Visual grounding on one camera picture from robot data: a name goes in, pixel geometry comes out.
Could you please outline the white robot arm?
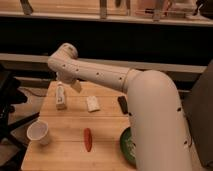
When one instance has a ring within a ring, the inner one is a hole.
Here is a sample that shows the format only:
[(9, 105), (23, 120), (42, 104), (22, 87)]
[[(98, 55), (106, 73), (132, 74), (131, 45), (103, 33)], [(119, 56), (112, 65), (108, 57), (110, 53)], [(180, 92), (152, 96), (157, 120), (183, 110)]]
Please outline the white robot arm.
[(193, 171), (184, 109), (168, 75), (80, 61), (69, 43), (48, 58), (48, 67), (65, 84), (83, 79), (126, 94), (138, 171)]

